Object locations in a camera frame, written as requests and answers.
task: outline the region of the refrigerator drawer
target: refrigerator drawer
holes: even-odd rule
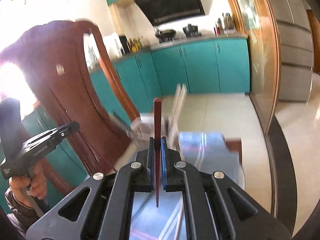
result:
[[[294,25],[278,22],[281,45],[291,45],[313,51],[311,34],[305,29]]]
[[[281,61],[287,65],[300,65],[313,67],[313,53],[303,49],[297,49],[281,45]]]
[[[311,68],[282,65],[279,100],[307,102],[311,83]]]

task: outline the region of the white wall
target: white wall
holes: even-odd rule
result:
[[[176,22],[163,24],[159,29],[174,29],[177,31],[176,37],[185,37],[182,30],[188,23],[198,25],[199,31],[203,34],[214,33],[215,22],[219,17],[222,18],[222,13],[230,13],[231,9],[228,0],[201,0],[202,6],[205,11],[205,16],[193,17],[188,19],[182,19]],[[158,39],[155,37],[154,28],[143,14],[136,3],[132,3],[126,8],[128,18],[131,26],[131,33],[135,37],[143,35],[150,41],[151,44],[158,43]]]
[[[9,4],[2,4],[0,8],[0,50],[4,46],[14,42],[19,36],[32,26],[27,26],[27,29],[23,29],[22,26],[28,18],[28,15],[23,16],[21,10],[23,5],[20,5],[19,13],[16,13],[16,7],[10,8]],[[44,24],[45,17],[41,15],[47,14],[50,20],[61,19],[89,19],[98,25],[102,36],[109,36],[115,32],[115,28],[112,22],[111,14],[106,0],[67,0],[56,5],[46,5],[48,8],[41,8],[41,4],[38,5],[39,12],[34,15],[39,18],[39,23]]]

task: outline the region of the triangular cutout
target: triangular cutout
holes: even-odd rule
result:
[[[227,189],[227,192],[241,221],[246,221],[248,218],[258,213],[258,210],[248,200],[246,200],[236,189],[234,189],[233,187],[229,187]]]
[[[71,199],[58,211],[59,216],[64,217],[72,222],[75,222],[79,217],[81,209],[89,193],[90,189],[84,188],[82,192],[80,192],[77,196]]]

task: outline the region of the black floor threshold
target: black floor threshold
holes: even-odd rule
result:
[[[272,118],[266,143],[272,176],[271,213],[292,235],[297,216],[297,183],[289,147],[275,116]]]

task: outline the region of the person's arm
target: person's arm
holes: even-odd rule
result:
[[[31,180],[31,193],[33,197],[44,199],[47,195],[47,184],[41,162],[35,165],[34,172],[36,176]],[[12,177],[9,180],[10,188],[5,193],[7,204],[14,215],[14,217],[12,215],[8,217],[19,231],[24,232],[39,219],[36,211],[21,191],[21,188],[27,187],[29,183],[27,177]]]

